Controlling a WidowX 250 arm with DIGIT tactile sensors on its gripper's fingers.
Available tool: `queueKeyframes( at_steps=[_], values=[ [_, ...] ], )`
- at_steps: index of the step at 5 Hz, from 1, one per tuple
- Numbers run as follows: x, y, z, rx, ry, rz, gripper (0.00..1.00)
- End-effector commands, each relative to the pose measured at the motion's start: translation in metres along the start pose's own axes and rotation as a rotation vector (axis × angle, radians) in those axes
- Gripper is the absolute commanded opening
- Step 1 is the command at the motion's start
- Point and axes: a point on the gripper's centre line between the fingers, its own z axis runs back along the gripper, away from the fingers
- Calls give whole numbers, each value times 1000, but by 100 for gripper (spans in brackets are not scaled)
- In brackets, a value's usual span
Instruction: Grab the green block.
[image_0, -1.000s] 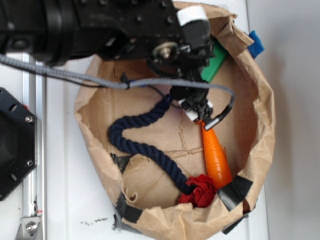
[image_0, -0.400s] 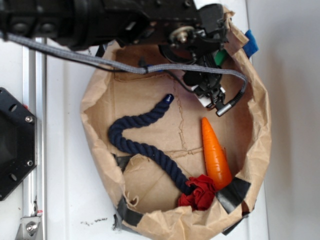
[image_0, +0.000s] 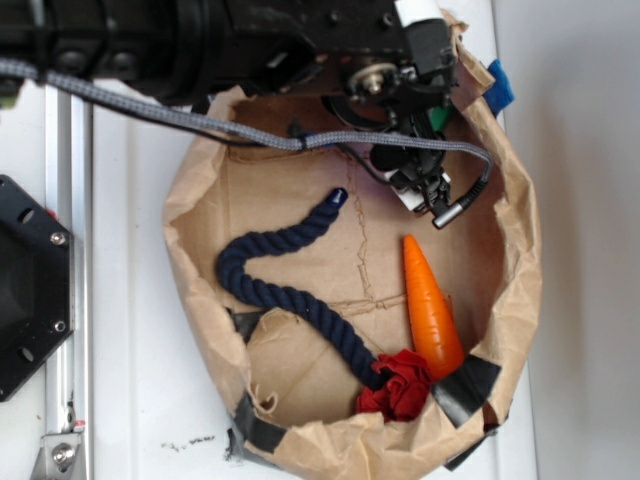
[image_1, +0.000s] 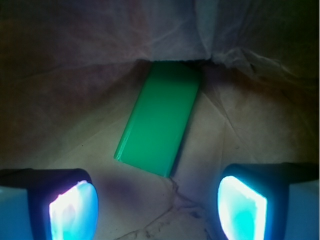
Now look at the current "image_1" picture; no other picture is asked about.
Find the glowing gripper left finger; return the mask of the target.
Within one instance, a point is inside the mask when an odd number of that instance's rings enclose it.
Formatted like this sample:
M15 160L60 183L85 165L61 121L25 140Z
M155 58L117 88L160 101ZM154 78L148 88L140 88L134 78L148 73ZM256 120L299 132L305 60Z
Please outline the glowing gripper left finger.
M89 174L74 169L2 169L2 240L91 240L99 200Z

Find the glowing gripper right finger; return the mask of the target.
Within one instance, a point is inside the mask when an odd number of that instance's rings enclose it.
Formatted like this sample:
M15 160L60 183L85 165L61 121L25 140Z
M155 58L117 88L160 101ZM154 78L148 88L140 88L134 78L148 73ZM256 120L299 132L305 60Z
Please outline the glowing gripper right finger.
M316 163L231 164L217 209L228 240L318 240L320 168Z

